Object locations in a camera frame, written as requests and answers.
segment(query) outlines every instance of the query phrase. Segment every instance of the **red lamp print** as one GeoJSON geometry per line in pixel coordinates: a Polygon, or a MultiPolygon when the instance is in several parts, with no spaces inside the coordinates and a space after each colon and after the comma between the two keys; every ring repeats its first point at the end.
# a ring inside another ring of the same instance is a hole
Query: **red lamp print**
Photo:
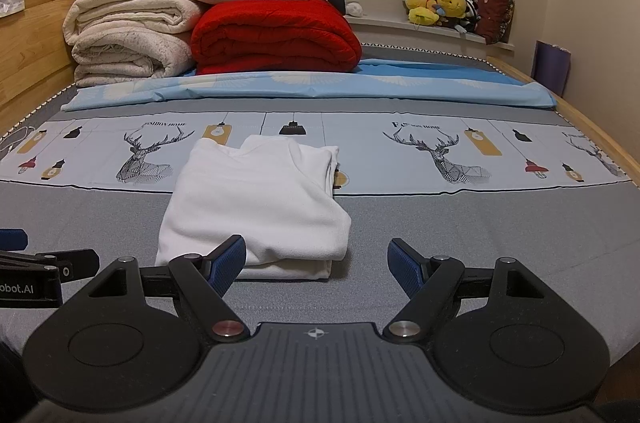
{"type": "Polygon", "coordinates": [[[533,174],[535,176],[539,177],[540,179],[546,179],[545,172],[548,172],[549,169],[545,168],[545,167],[540,167],[540,166],[536,165],[530,159],[527,159],[527,166],[524,168],[524,171],[525,172],[533,172],[533,174]]]}
{"type": "Polygon", "coordinates": [[[29,161],[24,162],[22,165],[18,165],[18,174],[22,174],[26,172],[29,168],[35,168],[35,167],[36,167],[36,158],[34,156],[29,161]]]}

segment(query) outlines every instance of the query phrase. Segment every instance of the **wooden headboard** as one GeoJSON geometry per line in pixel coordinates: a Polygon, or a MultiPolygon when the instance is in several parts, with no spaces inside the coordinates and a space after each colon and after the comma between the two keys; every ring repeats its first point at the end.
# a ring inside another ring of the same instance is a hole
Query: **wooden headboard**
{"type": "Polygon", "coordinates": [[[74,81],[62,22],[75,0],[24,0],[0,18],[0,136],[74,81]]]}

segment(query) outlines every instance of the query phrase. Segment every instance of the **blue gripper pad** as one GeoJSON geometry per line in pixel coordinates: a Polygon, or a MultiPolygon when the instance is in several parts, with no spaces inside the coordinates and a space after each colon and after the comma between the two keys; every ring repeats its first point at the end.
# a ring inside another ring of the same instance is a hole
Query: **blue gripper pad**
{"type": "Polygon", "coordinates": [[[207,282],[222,297],[242,271],[245,261],[246,245],[244,239],[238,237],[211,263],[211,273],[206,277],[207,282]]]}
{"type": "Polygon", "coordinates": [[[0,228],[0,250],[22,251],[29,243],[23,229],[0,228]]]}
{"type": "Polygon", "coordinates": [[[407,255],[395,241],[391,241],[386,250],[386,264],[391,275],[394,276],[409,298],[424,286],[420,263],[407,255]]]}

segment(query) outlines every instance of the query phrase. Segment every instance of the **folded red blanket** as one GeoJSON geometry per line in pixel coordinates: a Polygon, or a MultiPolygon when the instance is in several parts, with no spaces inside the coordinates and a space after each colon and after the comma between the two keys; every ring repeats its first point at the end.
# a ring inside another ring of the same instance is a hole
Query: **folded red blanket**
{"type": "Polygon", "coordinates": [[[347,72],[362,56],[326,0],[238,0],[213,6],[191,35],[197,74],[246,70],[347,72]]]}

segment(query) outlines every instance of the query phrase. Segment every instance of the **purple object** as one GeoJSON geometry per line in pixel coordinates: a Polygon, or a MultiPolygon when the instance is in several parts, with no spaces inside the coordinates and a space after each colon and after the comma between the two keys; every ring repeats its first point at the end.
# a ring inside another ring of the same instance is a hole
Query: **purple object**
{"type": "Polygon", "coordinates": [[[558,46],[536,42],[531,77],[551,92],[562,96],[569,76],[571,53],[558,46]]]}

